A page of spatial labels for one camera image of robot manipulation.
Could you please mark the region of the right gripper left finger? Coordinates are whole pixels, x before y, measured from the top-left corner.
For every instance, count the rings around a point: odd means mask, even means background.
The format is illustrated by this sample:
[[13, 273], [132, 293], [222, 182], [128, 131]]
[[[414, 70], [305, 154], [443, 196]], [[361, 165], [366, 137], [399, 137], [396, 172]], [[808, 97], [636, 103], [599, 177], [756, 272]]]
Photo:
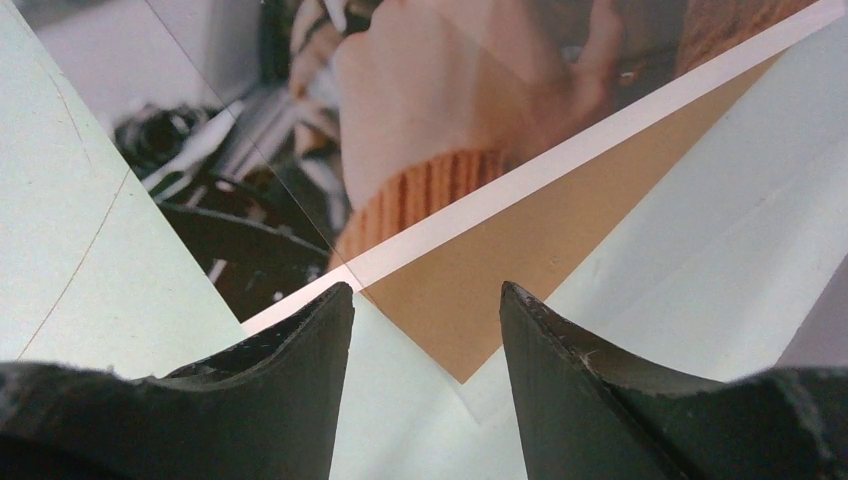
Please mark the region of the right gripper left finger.
[[336, 283], [288, 318], [157, 378], [1, 367], [5, 479], [326, 479], [354, 308]]

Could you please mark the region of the printed photo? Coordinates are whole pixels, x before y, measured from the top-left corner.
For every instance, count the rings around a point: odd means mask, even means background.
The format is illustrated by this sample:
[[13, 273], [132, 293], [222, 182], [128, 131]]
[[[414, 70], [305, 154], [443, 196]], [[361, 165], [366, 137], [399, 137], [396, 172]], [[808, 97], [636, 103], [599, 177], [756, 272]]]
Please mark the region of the printed photo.
[[839, 1], [20, 1], [239, 320]]

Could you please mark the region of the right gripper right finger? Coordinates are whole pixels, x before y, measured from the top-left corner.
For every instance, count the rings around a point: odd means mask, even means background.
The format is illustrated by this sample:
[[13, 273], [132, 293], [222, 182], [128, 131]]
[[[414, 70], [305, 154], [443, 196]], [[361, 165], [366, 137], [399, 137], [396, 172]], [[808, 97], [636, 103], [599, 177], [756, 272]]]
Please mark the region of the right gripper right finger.
[[843, 368], [709, 380], [616, 346], [513, 282], [499, 316], [531, 479], [847, 475]]

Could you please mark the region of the brown backing board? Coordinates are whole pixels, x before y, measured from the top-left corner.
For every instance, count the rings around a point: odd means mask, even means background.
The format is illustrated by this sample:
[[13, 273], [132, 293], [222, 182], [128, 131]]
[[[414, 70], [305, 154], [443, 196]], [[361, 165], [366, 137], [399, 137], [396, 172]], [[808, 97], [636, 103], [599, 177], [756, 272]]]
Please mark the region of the brown backing board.
[[745, 71], [366, 287], [365, 297], [467, 382], [502, 344], [502, 284], [551, 294], [768, 69]]

